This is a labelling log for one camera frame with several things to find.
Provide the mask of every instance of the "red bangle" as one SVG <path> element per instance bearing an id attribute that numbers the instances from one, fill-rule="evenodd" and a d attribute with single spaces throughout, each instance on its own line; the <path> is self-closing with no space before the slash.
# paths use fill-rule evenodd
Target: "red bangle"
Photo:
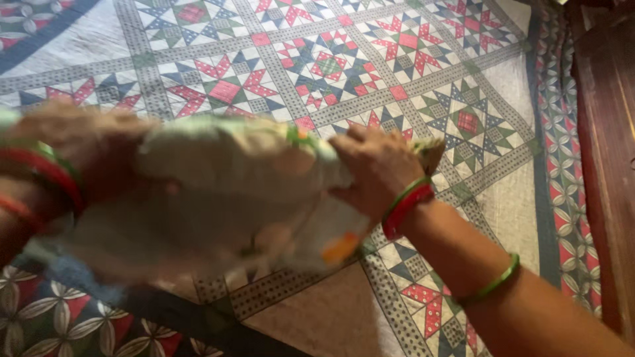
<path id="1" fill-rule="evenodd" d="M 44 220 L 33 213 L 29 207 L 22 202 L 15 201 L 8 196 L 0 196 L 0 207 L 4 207 L 7 211 L 28 223 L 36 233 L 41 231 L 44 227 Z"/>
<path id="2" fill-rule="evenodd" d="M 0 158 L 12 160 L 31 167 L 56 184 L 73 202 L 75 216 L 79 216 L 85 208 L 84 198 L 76 182 L 69 173 L 57 164 L 46 158 L 25 149 L 15 147 L 3 147 L 0 149 Z"/>
<path id="3" fill-rule="evenodd" d="M 427 202 L 434 197 L 434 190 L 432 185 L 423 183 L 419 186 L 411 189 L 406 193 L 406 196 L 401 198 L 395 207 L 388 213 L 384 221 L 382 222 L 382 229 L 384 235 L 389 241 L 397 239 L 402 236 L 398 232 L 398 227 L 408 214 L 408 212 L 420 202 Z"/>

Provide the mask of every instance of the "hand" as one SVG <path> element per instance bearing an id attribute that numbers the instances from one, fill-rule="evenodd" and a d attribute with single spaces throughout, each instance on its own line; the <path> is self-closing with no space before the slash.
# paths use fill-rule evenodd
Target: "hand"
<path id="1" fill-rule="evenodd" d="M 330 193 L 373 222 L 379 222 L 392 202 L 414 180 L 424 176 L 417 156 L 398 131 L 386 135 L 377 129 L 352 126 L 329 143 L 351 171 L 354 183 Z"/>
<path id="2" fill-rule="evenodd" d="M 56 101 L 27 113 L 6 134 L 54 148 L 80 173 L 87 203 L 94 203 L 135 185 L 132 159 L 154 125 L 129 112 L 101 113 Z"/>

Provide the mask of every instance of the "woman's right hand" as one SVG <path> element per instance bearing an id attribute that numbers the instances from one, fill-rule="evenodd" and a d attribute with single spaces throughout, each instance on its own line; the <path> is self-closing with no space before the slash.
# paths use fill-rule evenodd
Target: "woman's right hand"
<path id="1" fill-rule="evenodd" d="M 360 125 L 329 140 L 353 175 L 347 189 L 330 193 L 373 222 L 380 222 L 392 202 L 414 180 L 424 176 L 417 156 L 398 131 L 390 134 Z"/>

